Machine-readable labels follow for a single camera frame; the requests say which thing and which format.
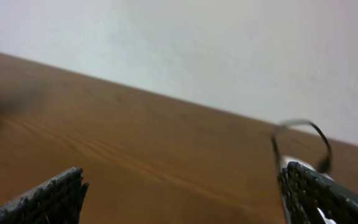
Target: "white wall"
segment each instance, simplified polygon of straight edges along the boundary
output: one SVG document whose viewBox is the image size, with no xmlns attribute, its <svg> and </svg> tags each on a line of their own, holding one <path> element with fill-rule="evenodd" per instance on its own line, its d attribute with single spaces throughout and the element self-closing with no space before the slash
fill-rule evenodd
<svg viewBox="0 0 358 224">
<path fill-rule="evenodd" d="M 358 144 L 355 0 L 0 0 L 0 52 Z"/>
</svg>

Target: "wood grain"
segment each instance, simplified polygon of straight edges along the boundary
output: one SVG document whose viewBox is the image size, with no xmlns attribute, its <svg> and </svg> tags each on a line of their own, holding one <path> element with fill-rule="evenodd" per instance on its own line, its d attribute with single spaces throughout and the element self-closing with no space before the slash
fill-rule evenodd
<svg viewBox="0 0 358 224">
<path fill-rule="evenodd" d="M 91 184 L 81 223 L 284 223 L 271 129 L 0 54 L 0 205 L 76 166 Z M 358 192 L 358 147 L 332 144 L 332 176 Z M 324 154 L 297 131 L 280 145 Z"/>
</svg>

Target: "curved wire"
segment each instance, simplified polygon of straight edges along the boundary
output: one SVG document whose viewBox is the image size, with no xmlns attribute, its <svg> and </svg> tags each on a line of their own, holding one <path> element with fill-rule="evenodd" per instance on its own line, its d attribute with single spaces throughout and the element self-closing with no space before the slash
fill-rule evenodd
<svg viewBox="0 0 358 224">
<path fill-rule="evenodd" d="M 273 151 L 275 156 L 275 162 L 276 162 L 276 168 L 277 173 L 281 171 L 281 154 L 278 150 L 278 144 L 276 141 L 277 135 L 284 129 L 287 129 L 291 126 L 298 126 L 298 125 L 310 125 L 314 127 L 314 129 L 317 131 L 317 133 L 320 135 L 321 139 L 324 141 L 325 145 L 327 146 L 327 157 L 324 158 L 318 165 L 317 171 L 319 173 L 326 173 L 328 174 L 329 170 L 331 169 L 331 159 L 332 159 L 332 152 L 331 152 L 331 146 L 328 143 L 328 140 L 326 136 L 323 134 L 323 132 L 315 125 L 313 122 L 305 120 L 305 119 L 294 119 L 294 120 L 288 120 L 281 122 L 278 126 L 276 126 L 272 132 L 271 140 L 273 145 Z"/>
</svg>

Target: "tabletop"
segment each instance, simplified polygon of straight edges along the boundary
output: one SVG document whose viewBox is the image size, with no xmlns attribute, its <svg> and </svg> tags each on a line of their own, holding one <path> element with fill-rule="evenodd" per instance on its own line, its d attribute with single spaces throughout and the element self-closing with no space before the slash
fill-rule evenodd
<svg viewBox="0 0 358 224">
<path fill-rule="evenodd" d="M 272 128 L 0 54 L 0 206 L 74 166 L 90 183 L 81 223 L 284 223 Z M 358 147 L 331 144 L 331 176 L 358 193 Z M 324 156 L 299 131 L 280 145 Z"/>
</svg>

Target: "black cable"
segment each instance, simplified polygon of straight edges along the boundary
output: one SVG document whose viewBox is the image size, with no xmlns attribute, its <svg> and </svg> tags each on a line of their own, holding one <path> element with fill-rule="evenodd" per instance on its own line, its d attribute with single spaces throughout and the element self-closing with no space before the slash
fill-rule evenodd
<svg viewBox="0 0 358 224">
<path fill-rule="evenodd" d="M 277 172 L 279 173 L 281 171 L 281 162 L 280 162 L 281 154 L 280 154 L 280 151 L 278 150 L 278 144 L 276 141 L 276 137 L 282 130 L 287 129 L 288 127 L 298 126 L 298 125 L 310 125 L 310 126 L 314 127 L 314 129 L 320 135 L 321 139 L 324 141 L 325 145 L 327 146 L 328 153 L 327 153 L 327 157 L 319 163 L 317 171 L 319 173 L 328 174 L 328 172 L 331 168 L 331 159 L 332 159 L 331 146 L 329 145 L 326 136 L 317 127 L 317 125 L 315 125 L 311 121 L 303 120 L 303 119 L 294 119 L 294 120 L 281 122 L 278 126 L 275 127 L 275 129 L 272 132 L 271 140 L 272 140 L 273 151 L 274 151 L 274 156 L 275 156 L 275 160 L 276 160 Z"/>
</svg>

